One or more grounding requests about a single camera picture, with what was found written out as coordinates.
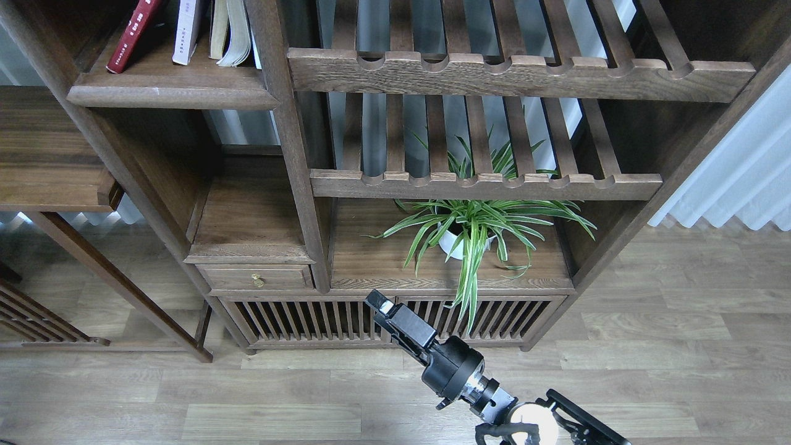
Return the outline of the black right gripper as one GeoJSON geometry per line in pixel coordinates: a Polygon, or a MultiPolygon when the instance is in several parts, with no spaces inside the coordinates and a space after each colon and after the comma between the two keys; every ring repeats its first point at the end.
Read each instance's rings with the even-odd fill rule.
{"type": "Polygon", "coordinates": [[[478,402],[486,388],[484,358],[479,352],[458,336],[438,342],[437,331],[423,318],[403,303],[394,304],[376,289],[368,293],[365,304],[375,310],[376,324],[425,367],[421,380],[443,398],[438,410],[458,399],[470,405],[478,402]]]}

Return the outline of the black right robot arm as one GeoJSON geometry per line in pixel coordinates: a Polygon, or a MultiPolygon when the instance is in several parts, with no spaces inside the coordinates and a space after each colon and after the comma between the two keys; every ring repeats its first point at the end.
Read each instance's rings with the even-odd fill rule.
{"type": "Polygon", "coordinates": [[[561,429],[574,444],[629,443],[553,389],[546,391],[546,398],[519,402],[497,380],[485,377],[485,360],[478,351],[458,336],[438,342],[436,330],[405,304],[395,304],[378,290],[365,302],[374,310],[376,324],[424,366],[421,380],[441,398],[437,409],[463,400],[483,420],[475,428],[476,443],[492,436],[503,444],[556,444],[561,429]]]}

